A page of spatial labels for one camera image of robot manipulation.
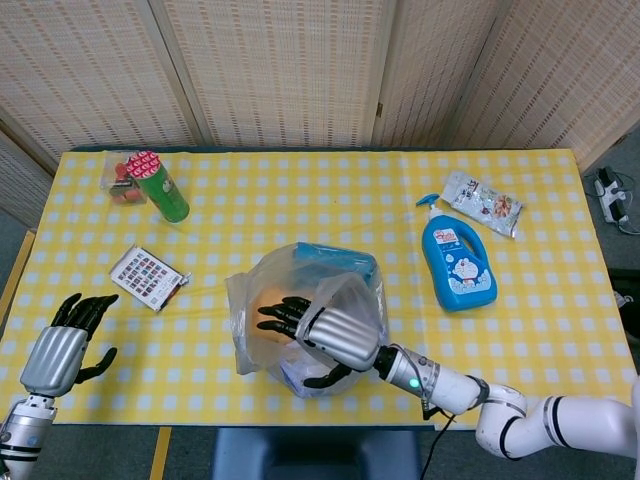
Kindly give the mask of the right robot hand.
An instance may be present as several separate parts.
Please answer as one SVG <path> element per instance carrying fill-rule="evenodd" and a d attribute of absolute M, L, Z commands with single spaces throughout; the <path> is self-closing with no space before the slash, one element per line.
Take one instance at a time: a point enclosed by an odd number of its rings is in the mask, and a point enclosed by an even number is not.
<path fill-rule="evenodd" d="M 381 347 L 378 329 L 335 307 L 316 307 L 300 296 L 284 297 L 271 306 L 260 306 L 265 319 L 261 330 L 274 331 L 329 357 L 335 366 L 324 376 L 306 378 L 312 389 L 331 387 L 352 372 L 374 367 Z"/>

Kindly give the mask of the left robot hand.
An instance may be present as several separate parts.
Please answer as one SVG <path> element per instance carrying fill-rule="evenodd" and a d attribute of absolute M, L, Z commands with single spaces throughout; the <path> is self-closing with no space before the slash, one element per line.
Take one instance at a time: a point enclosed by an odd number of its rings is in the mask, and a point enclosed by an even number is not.
<path fill-rule="evenodd" d="M 117 294 L 84 298 L 80 293 L 65 299 L 31 350 L 20 377 L 25 390 L 59 398 L 74 385 L 101 376 L 117 355 L 115 347 L 94 366 L 82 362 L 104 314 L 118 299 Z"/>

